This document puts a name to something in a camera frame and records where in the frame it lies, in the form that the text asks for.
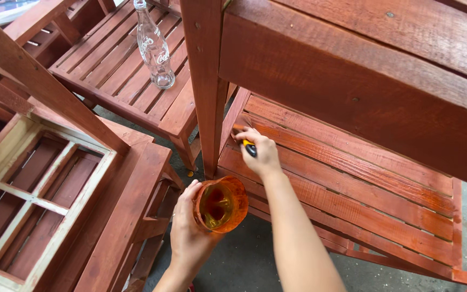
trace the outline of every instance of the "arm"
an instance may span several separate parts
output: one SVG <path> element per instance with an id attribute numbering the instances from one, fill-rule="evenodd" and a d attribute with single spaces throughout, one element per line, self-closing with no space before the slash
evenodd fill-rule
<path id="1" fill-rule="evenodd" d="M 192 200 L 202 184 L 194 180 L 179 196 L 170 232 L 172 258 L 153 292 L 184 292 L 224 234 L 205 232 L 194 219 Z"/>
<path id="2" fill-rule="evenodd" d="M 241 147 L 244 162 L 261 177 L 268 197 L 276 268 L 284 291 L 345 291 L 329 254 L 282 172 L 275 142 L 245 128 L 236 139 L 255 143 L 257 157 Z"/>

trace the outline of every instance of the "hand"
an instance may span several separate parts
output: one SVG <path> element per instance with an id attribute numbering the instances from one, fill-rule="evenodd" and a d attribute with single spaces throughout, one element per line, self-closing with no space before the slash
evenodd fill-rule
<path id="1" fill-rule="evenodd" d="M 262 178 L 275 172 L 282 172 L 275 141 L 248 127 L 244 127 L 244 132 L 237 134 L 235 139 L 237 141 L 246 139 L 255 144 L 257 157 L 254 158 L 248 154 L 244 147 L 241 147 L 241 152 L 246 165 L 258 176 Z"/>
<path id="2" fill-rule="evenodd" d="M 195 179 L 179 196 L 172 218 L 170 265 L 182 273 L 197 274 L 199 268 L 210 257 L 212 250 L 224 234 L 206 232 L 199 228 L 194 219 L 192 200 L 202 184 Z"/>

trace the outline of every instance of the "coca-cola bottle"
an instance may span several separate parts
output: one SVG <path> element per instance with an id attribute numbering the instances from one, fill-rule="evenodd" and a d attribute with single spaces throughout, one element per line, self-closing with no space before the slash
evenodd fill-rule
<path id="1" fill-rule="evenodd" d="M 170 67 L 169 48 L 165 37 L 154 23 L 145 0 L 133 0 L 134 8 L 138 14 L 138 39 L 139 52 L 144 63 L 151 70 L 151 81 L 161 89 L 170 88 L 176 76 Z"/>

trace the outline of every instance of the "wooden chair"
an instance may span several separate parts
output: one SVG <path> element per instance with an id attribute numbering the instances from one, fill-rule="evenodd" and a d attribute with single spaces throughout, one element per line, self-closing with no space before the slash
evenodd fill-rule
<path id="1" fill-rule="evenodd" d="M 201 150 L 199 136 L 188 142 L 196 127 L 187 47 L 177 4 L 151 1 L 151 17 L 165 35 L 175 84 L 161 90 L 150 80 L 136 41 L 133 1 L 125 0 L 50 67 L 69 90 L 174 143 L 184 165 L 194 163 Z M 236 86 L 231 85 L 230 96 Z"/>
<path id="2" fill-rule="evenodd" d="M 171 150 L 93 115 L 1 29 L 0 74 L 33 96 L 6 97 L 0 132 L 0 291 L 81 290 L 95 269 L 121 291 L 133 265 L 141 290 L 184 188 Z"/>
<path id="3" fill-rule="evenodd" d="M 444 2 L 182 0 L 205 176 L 270 220 L 230 138 L 248 114 L 327 248 L 467 285 L 467 2 Z"/>

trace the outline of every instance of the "concrete floor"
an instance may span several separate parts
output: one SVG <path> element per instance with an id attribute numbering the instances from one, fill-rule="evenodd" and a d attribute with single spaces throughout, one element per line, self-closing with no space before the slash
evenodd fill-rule
<path id="1" fill-rule="evenodd" d="M 196 160 L 198 170 L 188 177 L 174 145 L 153 133 L 113 113 L 95 108 L 100 115 L 156 138 L 156 143 L 172 149 L 170 164 L 185 185 L 194 179 L 204 180 L 201 154 Z M 463 183 L 463 269 L 467 271 L 467 183 Z M 152 291 L 169 266 L 171 257 L 170 229 L 165 234 L 165 243 L 152 267 L 144 292 Z M 349 292 L 363 291 L 443 291 L 462 292 L 466 286 L 400 271 L 344 255 L 331 254 Z M 210 259 L 194 279 L 197 292 L 211 291 L 282 291 L 273 257 L 271 223 L 248 215 L 244 221 L 217 245 Z"/>

